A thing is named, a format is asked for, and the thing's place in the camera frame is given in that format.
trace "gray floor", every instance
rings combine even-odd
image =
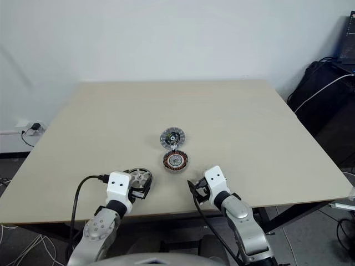
[[[12,178],[22,162],[23,159],[0,160],[0,177]],[[0,186],[0,194],[3,191],[4,186]],[[278,210],[282,212],[286,208],[285,206],[279,206]],[[345,211],[329,207],[322,208],[322,211],[336,219],[350,218],[349,213]],[[271,218],[276,215],[275,207],[267,208],[267,212]],[[336,225],[336,221],[316,211],[285,227],[285,232],[290,239],[298,266],[355,265],[338,244]],[[225,222],[219,223],[216,229],[231,247],[236,247],[231,231]],[[179,242],[199,240],[204,234],[211,234],[211,232],[206,227],[175,229],[168,232],[152,230],[132,232],[131,236],[126,235],[121,239],[118,237],[109,255],[124,254],[137,237],[159,237],[168,242]],[[4,266],[17,258],[27,244],[36,236],[37,234],[22,228],[14,230],[5,229],[3,240],[0,244],[0,265]],[[294,266],[295,261],[293,260],[290,246],[287,243],[283,230],[278,229],[275,231],[275,235],[267,237],[278,263],[290,263],[291,266]],[[66,243],[55,239],[53,239],[53,242],[57,248],[57,260],[64,263]],[[195,253],[196,250],[182,250],[182,252]],[[44,250],[43,245],[35,247],[21,262],[21,265],[51,264],[52,260]]]

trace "white wall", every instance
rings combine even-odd
[[[263,78],[285,98],[332,55],[353,0],[0,0],[0,132],[79,81]],[[0,152],[28,149],[0,135]]]

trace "beige tabletop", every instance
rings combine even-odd
[[[171,126],[186,134],[180,174],[163,167],[159,137]],[[352,188],[265,81],[84,83],[0,198],[0,223],[68,221],[84,177],[136,167],[154,180],[130,215],[191,212],[186,180],[215,165],[253,207],[344,198]],[[105,184],[87,181],[77,219],[105,198]]]

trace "copper coil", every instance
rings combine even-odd
[[[174,155],[179,155],[181,156],[183,162],[181,163],[181,165],[177,166],[177,167],[173,167],[169,164],[169,159],[174,156]],[[168,169],[168,170],[172,170],[174,172],[176,171],[180,171],[182,169],[184,169],[187,165],[187,155],[186,153],[179,151],[179,150],[175,150],[175,151],[169,151],[167,154],[164,155],[164,159],[163,159],[163,163],[164,166]]]

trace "wall socket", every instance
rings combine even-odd
[[[40,124],[40,128],[38,130],[30,129],[34,123]],[[30,120],[23,119],[23,120],[19,120],[15,128],[20,134],[24,130],[27,131],[26,135],[28,136],[37,136],[37,135],[42,135],[45,132],[45,130],[47,129],[47,125],[40,120],[30,121]]]

